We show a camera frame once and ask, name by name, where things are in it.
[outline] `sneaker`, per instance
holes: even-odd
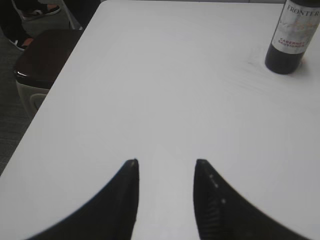
[[[26,32],[20,34],[16,38],[8,38],[9,42],[15,45],[20,51],[25,51],[29,45],[23,45],[27,39],[32,39],[33,37],[29,36]]]
[[[60,10],[61,10],[61,8],[58,5],[55,8],[52,8],[49,10],[47,4],[41,4],[41,7],[39,7],[36,10],[21,11],[21,13],[22,13],[23,20],[31,21],[33,19],[41,18],[44,16],[50,16],[50,15],[57,14],[58,12],[60,12]]]

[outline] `gray carpet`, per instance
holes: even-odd
[[[62,6],[61,0],[40,2]],[[69,21],[62,9],[56,15],[24,22],[23,26],[32,37],[36,37],[48,29],[68,29]],[[22,52],[9,43],[0,30],[0,176],[30,124],[21,104],[12,71],[21,54]]]

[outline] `white label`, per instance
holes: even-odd
[[[320,7],[285,2],[272,45],[287,54],[304,53],[320,22]]]

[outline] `dark glass bottle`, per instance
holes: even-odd
[[[297,69],[320,22],[320,0],[286,0],[265,57],[277,74]]]

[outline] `stool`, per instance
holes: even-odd
[[[47,30],[17,60],[13,73],[25,111],[31,119],[82,35],[80,30]]]

